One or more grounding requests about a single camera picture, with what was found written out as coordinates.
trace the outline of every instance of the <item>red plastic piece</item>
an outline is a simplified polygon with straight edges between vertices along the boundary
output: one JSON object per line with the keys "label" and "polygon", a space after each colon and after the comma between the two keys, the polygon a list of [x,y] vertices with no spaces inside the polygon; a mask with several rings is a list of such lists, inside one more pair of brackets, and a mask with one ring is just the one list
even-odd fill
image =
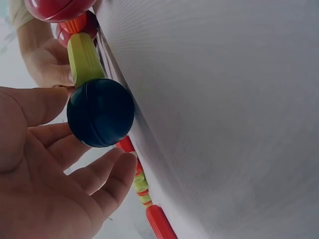
{"label": "red plastic piece", "polygon": [[132,142],[130,140],[130,137],[125,136],[120,142],[116,144],[116,147],[121,148],[126,153],[135,152],[135,149],[132,145]]}
{"label": "red plastic piece", "polygon": [[163,210],[159,206],[149,206],[146,209],[146,217],[158,239],[177,239]]}
{"label": "red plastic piece", "polygon": [[[97,40],[96,40],[96,36],[98,34],[99,31],[99,22],[97,21],[96,15],[91,12],[91,11],[86,11],[86,18],[87,18],[87,22],[86,22],[86,26],[82,29],[82,32],[86,32],[88,33],[92,39],[94,39],[94,44],[95,46],[97,45]],[[58,23],[56,26],[56,36],[59,40],[59,42],[67,47],[68,42],[71,38],[71,36],[73,34],[66,32],[63,28],[62,28],[62,23]]]}
{"label": "red plastic piece", "polygon": [[64,21],[60,24],[61,27],[68,33],[79,33],[86,25],[86,12],[72,20]]}
{"label": "red plastic piece", "polygon": [[143,168],[142,168],[142,165],[141,165],[141,162],[138,160],[138,165],[136,167],[136,172],[135,172],[135,176],[136,175],[139,175],[140,173],[143,172]]}
{"label": "red plastic piece", "polygon": [[149,206],[149,205],[152,205],[153,204],[153,202],[152,201],[149,201],[149,202],[147,202],[147,203],[142,203],[144,206]]}
{"label": "red plastic piece", "polygon": [[72,20],[93,6],[96,0],[24,0],[29,12],[42,21]]}
{"label": "red plastic piece", "polygon": [[148,190],[148,189],[146,189],[145,191],[140,192],[140,193],[137,192],[137,194],[138,194],[139,196],[145,196],[145,195],[148,194],[148,193],[149,193],[149,190]]}

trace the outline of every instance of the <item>white fabric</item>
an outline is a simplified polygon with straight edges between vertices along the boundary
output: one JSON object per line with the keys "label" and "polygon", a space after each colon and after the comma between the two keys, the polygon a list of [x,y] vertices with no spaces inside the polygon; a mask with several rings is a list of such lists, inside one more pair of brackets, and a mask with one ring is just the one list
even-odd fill
{"label": "white fabric", "polygon": [[34,19],[24,4],[24,0],[9,0],[9,15],[11,23],[17,30]]}
{"label": "white fabric", "polygon": [[102,0],[131,136],[179,239],[317,239],[319,7]]}

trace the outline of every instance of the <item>finger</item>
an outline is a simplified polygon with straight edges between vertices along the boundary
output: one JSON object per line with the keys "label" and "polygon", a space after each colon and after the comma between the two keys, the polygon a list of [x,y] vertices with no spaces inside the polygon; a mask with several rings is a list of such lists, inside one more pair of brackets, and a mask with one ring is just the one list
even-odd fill
{"label": "finger", "polygon": [[70,177],[72,177],[83,191],[91,195],[105,184],[115,162],[123,153],[123,150],[114,148],[90,165],[74,171],[70,174]]}
{"label": "finger", "polygon": [[47,41],[44,44],[44,48],[55,57],[60,65],[70,64],[68,50],[63,45],[61,45],[58,40],[52,39],[50,41]]}
{"label": "finger", "polygon": [[23,112],[27,126],[45,124],[57,117],[68,99],[64,88],[0,88],[0,93],[13,99]]}
{"label": "finger", "polygon": [[56,141],[72,134],[68,123],[56,123],[32,127],[29,131],[43,144],[49,147]]}
{"label": "finger", "polygon": [[41,69],[41,77],[53,85],[74,86],[70,65],[47,64]]}
{"label": "finger", "polygon": [[125,153],[115,163],[105,185],[91,197],[104,213],[104,219],[111,215],[126,197],[136,171],[137,159],[131,153]]}
{"label": "finger", "polygon": [[77,162],[90,148],[71,134],[56,141],[47,150],[60,164],[62,170],[65,170]]}

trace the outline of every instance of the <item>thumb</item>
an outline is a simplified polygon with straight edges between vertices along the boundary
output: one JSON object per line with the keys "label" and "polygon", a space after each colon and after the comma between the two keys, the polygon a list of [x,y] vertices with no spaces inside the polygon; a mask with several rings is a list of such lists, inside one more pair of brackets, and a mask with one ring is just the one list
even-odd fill
{"label": "thumb", "polygon": [[74,86],[70,65],[50,64],[43,73],[43,78],[53,85]]}
{"label": "thumb", "polygon": [[10,111],[19,109],[28,127],[38,126],[53,120],[62,112],[67,99],[65,88],[13,89],[0,88],[0,105],[6,107],[7,102],[15,102],[8,107]]}

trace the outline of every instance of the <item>fingernail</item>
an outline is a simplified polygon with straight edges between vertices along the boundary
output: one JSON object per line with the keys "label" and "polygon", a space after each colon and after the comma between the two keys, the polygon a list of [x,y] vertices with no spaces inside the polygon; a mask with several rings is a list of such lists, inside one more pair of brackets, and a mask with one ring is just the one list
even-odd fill
{"label": "fingernail", "polygon": [[72,75],[72,72],[70,71],[69,72],[69,80],[74,83],[74,79],[73,79],[73,75]]}
{"label": "fingernail", "polygon": [[135,158],[137,158],[138,157],[138,154],[136,153],[136,152],[130,152],[132,155],[134,155],[135,156]]}

